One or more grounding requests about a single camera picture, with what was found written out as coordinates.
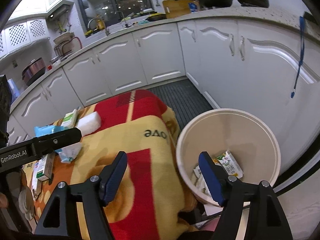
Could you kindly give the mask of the red yellow blanket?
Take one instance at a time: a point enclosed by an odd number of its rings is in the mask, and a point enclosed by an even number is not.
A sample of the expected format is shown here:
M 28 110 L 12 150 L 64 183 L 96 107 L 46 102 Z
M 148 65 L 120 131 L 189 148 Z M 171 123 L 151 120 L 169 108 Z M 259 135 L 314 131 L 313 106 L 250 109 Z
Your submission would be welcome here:
M 52 182 L 45 181 L 35 201 L 39 218 L 60 181 L 77 184 L 127 154 L 127 169 L 105 215 L 116 239 L 177 239 L 191 229 L 181 211 L 196 200 L 178 174 L 175 150 L 180 129 L 174 111 L 148 90 L 114 96 L 79 111 L 83 118 L 99 114 L 101 125 L 82 138 L 76 159 L 63 164 L 56 157 Z

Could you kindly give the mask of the dark ribbed floor mat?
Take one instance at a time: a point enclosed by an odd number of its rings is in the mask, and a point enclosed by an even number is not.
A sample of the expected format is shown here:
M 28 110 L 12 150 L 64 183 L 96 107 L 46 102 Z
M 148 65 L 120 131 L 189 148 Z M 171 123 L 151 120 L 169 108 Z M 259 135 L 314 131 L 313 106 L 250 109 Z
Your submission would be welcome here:
M 196 116 L 213 109 L 188 79 L 149 88 L 148 91 L 175 112 L 181 130 Z

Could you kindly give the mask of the beige round trash bin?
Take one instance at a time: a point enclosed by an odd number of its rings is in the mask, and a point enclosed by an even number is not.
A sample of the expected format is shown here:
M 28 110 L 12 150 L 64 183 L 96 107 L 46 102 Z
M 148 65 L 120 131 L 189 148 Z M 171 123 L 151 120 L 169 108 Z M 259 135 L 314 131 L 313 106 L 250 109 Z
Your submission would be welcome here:
M 198 165 L 203 151 L 211 157 L 230 151 L 244 173 L 242 181 L 245 183 L 259 184 L 266 180 L 274 185 L 280 172 L 279 144 L 263 121 L 237 109 L 221 108 L 204 112 L 184 127 L 176 146 L 179 173 L 196 199 L 203 204 L 218 205 L 194 184 L 193 169 Z

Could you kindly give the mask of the white sponge block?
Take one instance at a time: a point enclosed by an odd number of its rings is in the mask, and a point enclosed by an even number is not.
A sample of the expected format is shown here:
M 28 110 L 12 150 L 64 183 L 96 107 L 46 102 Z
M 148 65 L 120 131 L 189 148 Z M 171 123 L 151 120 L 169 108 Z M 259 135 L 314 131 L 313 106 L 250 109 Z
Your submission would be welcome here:
M 93 112 L 83 118 L 79 119 L 76 128 L 81 131 L 81 135 L 84 137 L 95 132 L 101 127 L 101 118 L 97 112 Z

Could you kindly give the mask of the green white tissue pack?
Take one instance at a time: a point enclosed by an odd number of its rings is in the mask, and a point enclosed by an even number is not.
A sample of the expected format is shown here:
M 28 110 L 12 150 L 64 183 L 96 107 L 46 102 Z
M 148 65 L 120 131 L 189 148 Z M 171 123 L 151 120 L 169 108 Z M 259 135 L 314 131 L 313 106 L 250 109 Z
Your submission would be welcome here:
M 73 128 L 75 126 L 76 120 L 78 118 L 78 110 L 74 109 L 65 115 L 62 120 L 61 126 L 66 128 Z

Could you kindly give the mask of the green milk carton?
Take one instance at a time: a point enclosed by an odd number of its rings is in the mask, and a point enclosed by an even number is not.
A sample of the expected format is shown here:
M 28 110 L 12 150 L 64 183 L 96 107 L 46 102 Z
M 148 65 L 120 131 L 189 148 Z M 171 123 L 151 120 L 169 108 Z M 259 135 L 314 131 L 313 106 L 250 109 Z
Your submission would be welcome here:
M 213 162 L 216 165 L 222 166 L 229 176 L 236 176 L 237 178 L 241 179 L 244 175 L 241 167 L 229 150 L 215 157 Z

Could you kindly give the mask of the blue water jug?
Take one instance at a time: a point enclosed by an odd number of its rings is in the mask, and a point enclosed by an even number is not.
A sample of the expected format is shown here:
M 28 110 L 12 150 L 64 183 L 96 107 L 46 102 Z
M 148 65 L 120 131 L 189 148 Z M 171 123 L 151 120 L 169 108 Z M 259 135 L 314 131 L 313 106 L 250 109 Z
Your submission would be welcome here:
M 20 96 L 20 91 L 13 79 L 9 79 L 8 84 L 12 95 L 11 103 L 13 103 Z

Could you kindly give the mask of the blue wet wipes pack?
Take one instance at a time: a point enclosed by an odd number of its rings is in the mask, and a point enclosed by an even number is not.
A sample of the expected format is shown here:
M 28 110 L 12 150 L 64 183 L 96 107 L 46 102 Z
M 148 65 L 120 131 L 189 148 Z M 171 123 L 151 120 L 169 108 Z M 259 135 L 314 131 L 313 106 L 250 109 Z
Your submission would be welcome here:
M 34 127 L 34 132 L 36 137 L 42 137 L 44 135 L 49 135 L 49 134 L 54 134 L 58 133 L 59 139 L 62 137 L 65 137 L 67 133 L 65 132 L 67 130 L 66 127 L 63 126 L 54 126 L 54 125 L 48 125 L 48 126 L 43 126 L 43 127 Z M 49 145 L 44 145 L 42 148 L 42 153 L 43 155 L 50 153 L 51 151 L 55 151 L 56 153 L 61 153 L 62 149 L 55 148 L 53 149 L 52 146 Z

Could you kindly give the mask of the white upper lattice cabinets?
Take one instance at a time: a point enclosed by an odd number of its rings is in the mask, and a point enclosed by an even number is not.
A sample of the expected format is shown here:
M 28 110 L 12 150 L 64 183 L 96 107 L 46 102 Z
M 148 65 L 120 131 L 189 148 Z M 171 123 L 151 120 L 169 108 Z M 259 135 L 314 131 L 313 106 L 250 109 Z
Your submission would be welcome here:
M 48 25 L 70 10 L 72 0 L 22 0 L 1 31 L 1 58 L 49 37 Z

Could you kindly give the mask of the chrome kitchen faucet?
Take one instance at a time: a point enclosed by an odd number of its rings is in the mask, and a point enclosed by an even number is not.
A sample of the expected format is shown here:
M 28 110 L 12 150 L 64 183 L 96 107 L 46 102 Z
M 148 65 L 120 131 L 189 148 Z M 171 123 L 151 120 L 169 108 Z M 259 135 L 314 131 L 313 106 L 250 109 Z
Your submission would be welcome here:
M 105 22 L 104 22 L 103 19 L 100 18 L 100 17 L 94 17 L 94 18 L 92 18 L 91 20 L 89 20 L 89 22 L 88 22 L 88 24 L 87 24 L 87 28 L 88 28 L 89 30 L 92 29 L 92 28 L 91 28 L 91 23 L 92 23 L 93 21 L 96 22 L 96 27 L 97 27 L 98 30 L 103 30 L 103 31 L 105 32 L 106 36 L 108 36 L 108 35 L 110 34 L 108 28 L 107 28 L 106 25 L 105 25 Z

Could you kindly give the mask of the wooden cutting board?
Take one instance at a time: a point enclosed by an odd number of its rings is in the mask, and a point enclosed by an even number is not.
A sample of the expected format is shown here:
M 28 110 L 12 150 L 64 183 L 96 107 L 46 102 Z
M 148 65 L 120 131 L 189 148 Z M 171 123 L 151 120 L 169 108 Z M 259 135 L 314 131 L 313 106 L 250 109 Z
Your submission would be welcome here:
M 162 4 L 167 19 L 180 17 L 200 10 L 197 0 L 164 0 Z

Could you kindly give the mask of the pink slipper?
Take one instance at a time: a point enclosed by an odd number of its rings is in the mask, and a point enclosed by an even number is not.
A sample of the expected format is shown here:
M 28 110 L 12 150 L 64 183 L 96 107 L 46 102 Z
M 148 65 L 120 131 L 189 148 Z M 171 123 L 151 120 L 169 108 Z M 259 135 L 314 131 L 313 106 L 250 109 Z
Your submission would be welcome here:
M 203 224 L 203 226 L 201 226 L 200 230 L 215 231 L 219 220 L 220 220 L 220 217 L 215 217 L 211 220 L 208 220 Z

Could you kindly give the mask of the small crumpled wrapper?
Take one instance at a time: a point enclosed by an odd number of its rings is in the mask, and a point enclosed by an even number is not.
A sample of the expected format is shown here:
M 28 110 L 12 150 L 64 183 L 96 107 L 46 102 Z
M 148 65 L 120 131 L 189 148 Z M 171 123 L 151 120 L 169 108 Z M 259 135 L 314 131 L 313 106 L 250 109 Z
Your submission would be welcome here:
M 61 150 L 58 152 L 61 163 L 70 164 L 78 156 L 81 149 L 81 142 L 61 148 Z

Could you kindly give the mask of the purple rice cooker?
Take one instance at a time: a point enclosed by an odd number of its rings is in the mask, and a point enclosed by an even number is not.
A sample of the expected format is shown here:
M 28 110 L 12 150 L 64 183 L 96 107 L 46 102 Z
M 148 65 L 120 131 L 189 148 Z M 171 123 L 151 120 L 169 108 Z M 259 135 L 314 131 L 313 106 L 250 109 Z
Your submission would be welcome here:
M 46 65 L 44 63 L 44 60 L 42 58 L 33 59 L 30 64 L 22 71 L 22 80 L 27 86 L 30 86 L 45 72 Z

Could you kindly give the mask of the white medicine box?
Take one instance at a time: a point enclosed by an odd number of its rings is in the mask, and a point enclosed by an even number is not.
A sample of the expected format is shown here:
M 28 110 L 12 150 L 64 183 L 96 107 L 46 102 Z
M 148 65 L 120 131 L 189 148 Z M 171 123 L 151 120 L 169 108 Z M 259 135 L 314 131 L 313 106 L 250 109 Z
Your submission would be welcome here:
M 42 182 L 52 178 L 55 152 L 44 155 L 35 163 L 31 181 L 33 199 L 37 200 L 42 190 Z

